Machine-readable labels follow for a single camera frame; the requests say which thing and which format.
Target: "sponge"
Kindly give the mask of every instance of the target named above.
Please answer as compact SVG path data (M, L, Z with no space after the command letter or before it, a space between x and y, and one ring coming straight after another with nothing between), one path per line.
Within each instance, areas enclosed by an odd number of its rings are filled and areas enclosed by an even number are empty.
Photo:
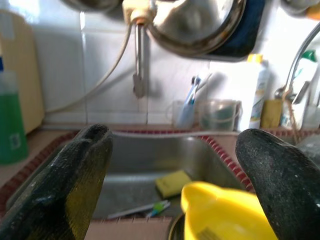
M185 171L180 170L155 180L155 185L160 191L162 197L169 198L179 195L184 185L192 182Z

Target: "dish soap bottle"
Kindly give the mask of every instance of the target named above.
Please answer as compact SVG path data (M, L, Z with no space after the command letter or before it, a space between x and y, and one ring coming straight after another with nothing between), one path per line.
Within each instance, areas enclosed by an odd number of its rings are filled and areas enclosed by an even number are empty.
M0 71L0 164L12 164L28 156L16 75Z
M245 69L247 83L246 98L242 100L242 115L238 130L258 129L265 102L265 92L270 78L268 63L262 54L250 54Z

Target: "countertop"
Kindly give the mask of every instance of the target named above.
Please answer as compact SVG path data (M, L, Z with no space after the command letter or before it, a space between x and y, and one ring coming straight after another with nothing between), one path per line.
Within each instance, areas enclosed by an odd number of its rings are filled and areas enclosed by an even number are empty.
M19 163L0 166L0 187L22 169L43 148L59 136L69 133L69 130L36 130L28 135L29 157ZM236 161L234 135L213 136L213 138ZM85 240L166 240L170 218L130 219L116 222L93 221L90 224Z

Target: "yellow jug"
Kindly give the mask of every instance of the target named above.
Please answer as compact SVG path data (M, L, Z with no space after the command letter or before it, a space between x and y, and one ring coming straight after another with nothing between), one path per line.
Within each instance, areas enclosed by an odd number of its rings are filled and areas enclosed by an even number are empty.
M181 207L185 240L277 240L255 194L192 182Z

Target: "faucet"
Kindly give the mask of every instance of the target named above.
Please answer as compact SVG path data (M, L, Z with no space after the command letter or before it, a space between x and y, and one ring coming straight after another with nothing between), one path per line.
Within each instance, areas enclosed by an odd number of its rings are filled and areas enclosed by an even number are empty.
M309 46L309 44L311 43L311 41L316 37L316 35L319 32L320 32L320 23L318 23L315 26L315 28L310 32L310 34L306 37L306 39L304 40L304 42L300 46L300 48L299 48L298 52L296 53L296 56L293 60L293 63L291 65L289 75L288 75L288 78L286 79L285 85L283 87L278 88L274 93L274 97L276 99L282 99L284 96L284 93L290 92L286 96L286 99L293 101L293 104L299 103L299 99L301 99L301 97L295 97L295 96L293 96L293 93L292 93L293 83L294 83L294 79L295 79L295 72L298 68L299 60L301 59L302 55L306 51L306 49ZM300 91L302 94L303 94L303 92L306 92L304 89L306 89L306 87L303 87Z

